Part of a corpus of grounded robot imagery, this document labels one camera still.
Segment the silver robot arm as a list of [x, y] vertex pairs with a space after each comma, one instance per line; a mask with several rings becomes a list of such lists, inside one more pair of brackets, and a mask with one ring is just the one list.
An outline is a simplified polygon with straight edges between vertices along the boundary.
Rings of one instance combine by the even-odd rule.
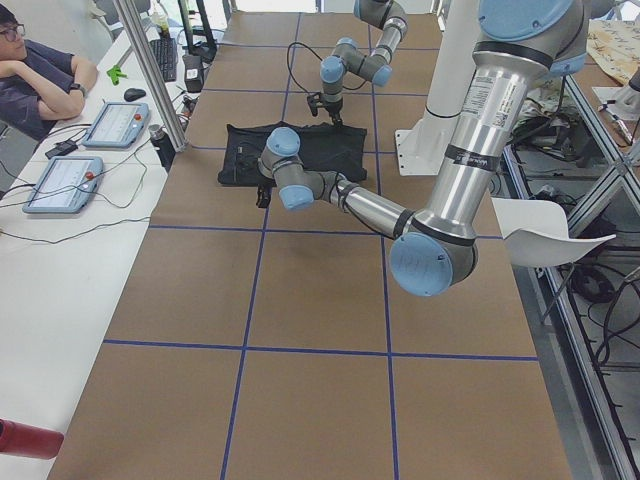
[[466, 279], [477, 262], [473, 220], [532, 83], [579, 70], [591, 14], [587, 1], [483, 1], [475, 72], [447, 145], [434, 190], [420, 210], [406, 209], [335, 171], [312, 171], [300, 139], [279, 127], [258, 158], [288, 210], [323, 200], [392, 240], [395, 281], [435, 296]]
[[317, 117], [318, 110], [325, 109], [336, 126], [343, 124], [340, 112], [343, 107], [344, 76], [352, 73], [375, 86], [385, 86], [392, 74], [390, 63], [394, 51], [408, 31], [406, 12], [396, 1], [356, 1], [353, 13], [382, 32], [375, 48], [365, 55], [352, 38], [340, 38], [332, 53], [320, 63], [323, 90], [307, 95], [312, 116]]

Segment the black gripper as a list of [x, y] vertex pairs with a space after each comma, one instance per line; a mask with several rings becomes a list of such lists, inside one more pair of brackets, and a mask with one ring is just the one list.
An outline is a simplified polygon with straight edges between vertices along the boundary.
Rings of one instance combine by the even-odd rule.
[[341, 117], [343, 95], [341, 93], [328, 94], [315, 92], [308, 94], [306, 96], [306, 101], [313, 117], [317, 117], [319, 115], [319, 110], [324, 109], [328, 112], [334, 127], [343, 127], [343, 119]]
[[273, 183], [260, 184], [257, 186], [256, 206], [259, 209], [268, 209], [272, 200]]

